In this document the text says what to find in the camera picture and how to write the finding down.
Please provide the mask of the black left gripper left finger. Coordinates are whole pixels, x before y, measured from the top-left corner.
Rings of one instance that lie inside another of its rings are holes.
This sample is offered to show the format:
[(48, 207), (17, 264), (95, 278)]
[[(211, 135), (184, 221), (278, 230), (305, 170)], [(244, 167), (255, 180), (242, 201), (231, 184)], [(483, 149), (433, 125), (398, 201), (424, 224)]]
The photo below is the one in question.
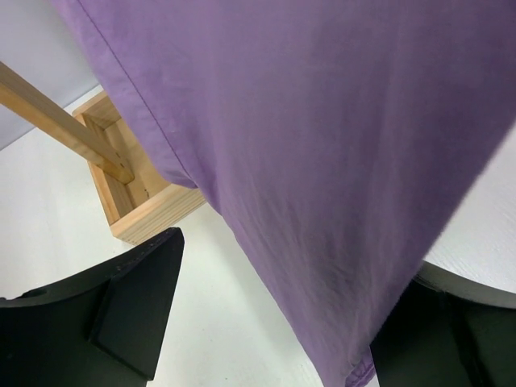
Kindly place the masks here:
[(1, 301), (4, 386), (145, 386), (156, 375), (185, 246), (180, 229)]

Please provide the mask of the purple trousers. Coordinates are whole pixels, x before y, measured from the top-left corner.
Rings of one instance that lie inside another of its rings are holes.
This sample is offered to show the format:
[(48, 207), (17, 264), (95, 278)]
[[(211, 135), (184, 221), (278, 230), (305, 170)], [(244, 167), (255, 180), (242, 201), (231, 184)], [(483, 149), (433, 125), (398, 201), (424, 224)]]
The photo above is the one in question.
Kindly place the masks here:
[(515, 121), (512, 1), (57, 1), (161, 176), (224, 218), (325, 386)]

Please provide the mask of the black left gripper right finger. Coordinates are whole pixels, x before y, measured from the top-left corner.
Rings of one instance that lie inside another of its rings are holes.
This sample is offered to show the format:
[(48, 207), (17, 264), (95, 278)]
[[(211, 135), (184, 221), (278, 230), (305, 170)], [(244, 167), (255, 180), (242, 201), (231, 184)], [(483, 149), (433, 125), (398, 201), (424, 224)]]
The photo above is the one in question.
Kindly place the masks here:
[(371, 352), (381, 386), (513, 386), (515, 295), (426, 262)]

